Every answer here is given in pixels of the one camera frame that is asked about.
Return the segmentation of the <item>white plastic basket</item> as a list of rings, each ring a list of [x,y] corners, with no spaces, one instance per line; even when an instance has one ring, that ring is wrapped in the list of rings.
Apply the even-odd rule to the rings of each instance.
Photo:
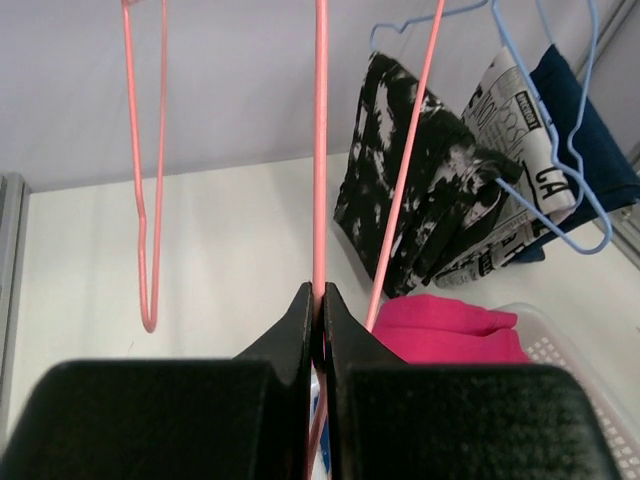
[[[511,303],[498,310],[517,316],[515,330],[522,349],[532,362],[562,368],[581,384],[621,477],[637,479],[639,426],[586,357],[540,309],[526,303]]]

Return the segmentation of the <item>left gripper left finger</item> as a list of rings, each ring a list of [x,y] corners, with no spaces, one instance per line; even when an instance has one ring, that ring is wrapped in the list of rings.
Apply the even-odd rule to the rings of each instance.
[[[313,300],[226,359],[77,360],[33,389],[5,479],[303,479]]]

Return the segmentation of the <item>black white patterned trousers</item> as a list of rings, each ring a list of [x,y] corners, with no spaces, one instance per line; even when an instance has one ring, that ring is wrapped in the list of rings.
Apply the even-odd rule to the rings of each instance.
[[[417,78],[375,52],[360,90],[348,167],[334,219],[374,275],[401,165]],[[383,291],[395,298],[426,285],[494,230],[522,167],[479,145],[433,93],[421,105]]]

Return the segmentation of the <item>pink trousers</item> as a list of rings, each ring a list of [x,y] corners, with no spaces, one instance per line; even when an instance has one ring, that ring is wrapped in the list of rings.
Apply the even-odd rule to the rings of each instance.
[[[387,301],[372,334],[410,364],[527,363],[517,321],[514,313],[421,294]]]

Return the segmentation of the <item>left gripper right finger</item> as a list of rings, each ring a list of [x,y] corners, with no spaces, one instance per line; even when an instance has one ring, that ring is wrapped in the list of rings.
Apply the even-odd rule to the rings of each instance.
[[[331,473],[336,479],[616,479],[591,402],[538,364],[411,365],[324,299]]]

